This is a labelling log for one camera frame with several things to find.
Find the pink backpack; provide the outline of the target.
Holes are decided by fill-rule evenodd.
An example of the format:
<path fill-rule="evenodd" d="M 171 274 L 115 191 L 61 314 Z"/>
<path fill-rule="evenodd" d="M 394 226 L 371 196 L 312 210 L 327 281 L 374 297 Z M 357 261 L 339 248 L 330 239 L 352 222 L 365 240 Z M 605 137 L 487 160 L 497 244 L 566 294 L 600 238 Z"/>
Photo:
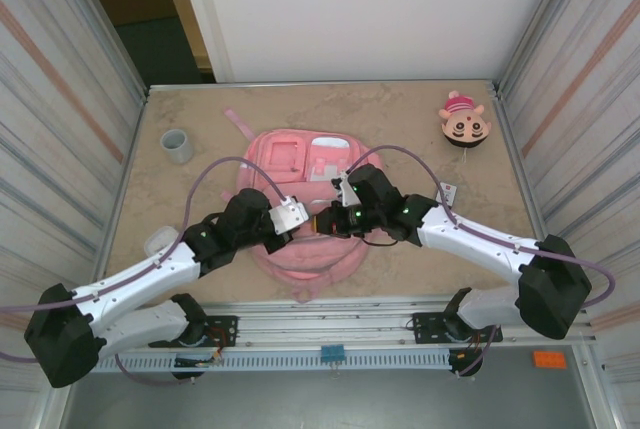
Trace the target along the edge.
<path fill-rule="evenodd" d="M 368 151 L 350 135 L 301 129 L 276 129 L 256 135 L 233 110 L 227 109 L 225 116 L 249 141 L 244 158 L 267 173 L 262 176 L 242 164 L 236 188 L 260 190 L 274 205 L 280 203 L 275 192 L 280 189 L 283 194 L 296 197 L 311 215 L 336 198 L 331 180 Z M 283 249 L 269 254 L 257 246 L 251 249 L 251 255 L 264 272 L 290 286 L 295 300 L 306 302 L 322 289 L 354 274 L 369 249 L 359 238 L 321 235 L 306 223 Z"/>

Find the grey cup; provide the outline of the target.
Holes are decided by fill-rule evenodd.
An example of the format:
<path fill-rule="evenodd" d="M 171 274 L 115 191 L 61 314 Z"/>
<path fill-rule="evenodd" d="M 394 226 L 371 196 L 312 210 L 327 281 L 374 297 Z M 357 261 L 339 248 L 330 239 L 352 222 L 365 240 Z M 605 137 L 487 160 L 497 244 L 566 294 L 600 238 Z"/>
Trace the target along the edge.
<path fill-rule="evenodd" d="M 170 129 L 166 131 L 160 144 L 169 160 L 178 165 L 189 162 L 194 155 L 194 149 L 187 133 L 182 129 Z"/>

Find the pink cartoon plush toy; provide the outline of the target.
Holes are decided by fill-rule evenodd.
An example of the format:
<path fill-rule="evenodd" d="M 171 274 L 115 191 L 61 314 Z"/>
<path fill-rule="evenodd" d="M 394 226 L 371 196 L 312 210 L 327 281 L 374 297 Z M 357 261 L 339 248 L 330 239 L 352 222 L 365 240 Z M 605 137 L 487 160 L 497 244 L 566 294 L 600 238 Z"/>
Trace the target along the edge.
<path fill-rule="evenodd" d="M 485 107 L 477 105 L 470 96 L 451 91 L 444 107 L 438 111 L 445 139 L 461 150 L 461 162 L 467 153 L 482 144 L 489 136 L 492 125 L 484 119 Z"/>

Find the aluminium frame rail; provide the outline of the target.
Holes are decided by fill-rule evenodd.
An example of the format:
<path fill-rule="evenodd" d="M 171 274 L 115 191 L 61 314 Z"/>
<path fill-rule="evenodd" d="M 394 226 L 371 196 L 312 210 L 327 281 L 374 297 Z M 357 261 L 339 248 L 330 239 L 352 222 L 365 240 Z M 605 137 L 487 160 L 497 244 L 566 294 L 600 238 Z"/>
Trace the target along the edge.
<path fill-rule="evenodd" d="M 198 305 L 177 302 L 142 308 L 115 296 L 80 304 L 94 336 L 106 342 L 101 354 L 162 347 L 170 342 L 181 350 L 214 347 L 204 335 L 208 316 L 239 318 L 239 350 L 311 350 L 323 345 L 347 349 L 454 347 L 456 344 L 417 344 L 409 329 L 411 316 L 443 312 L 446 297 L 339 298 L 297 304 L 290 300 Z"/>

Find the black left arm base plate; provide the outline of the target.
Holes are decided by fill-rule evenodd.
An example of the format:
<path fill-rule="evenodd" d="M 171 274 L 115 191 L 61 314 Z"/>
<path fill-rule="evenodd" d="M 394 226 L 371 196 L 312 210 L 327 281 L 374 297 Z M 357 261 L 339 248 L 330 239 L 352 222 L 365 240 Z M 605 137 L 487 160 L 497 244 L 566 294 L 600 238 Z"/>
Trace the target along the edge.
<path fill-rule="evenodd" d="M 238 335 L 239 318 L 232 315 L 208 316 L 204 335 L 217 348 L 234 347 Z"/>

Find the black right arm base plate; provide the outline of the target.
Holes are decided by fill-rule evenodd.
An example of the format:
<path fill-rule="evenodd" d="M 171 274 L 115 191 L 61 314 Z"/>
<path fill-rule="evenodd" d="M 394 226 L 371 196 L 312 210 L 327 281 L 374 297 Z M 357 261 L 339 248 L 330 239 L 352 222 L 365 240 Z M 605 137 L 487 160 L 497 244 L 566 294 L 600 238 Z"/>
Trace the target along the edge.
<path fill-rule="evenodd" d="M 411 316 L 409 329 L 417 344 L 486 343 L 492 327 L 474 329 L 456 315 L 444 312 L 421 312 Z"/>

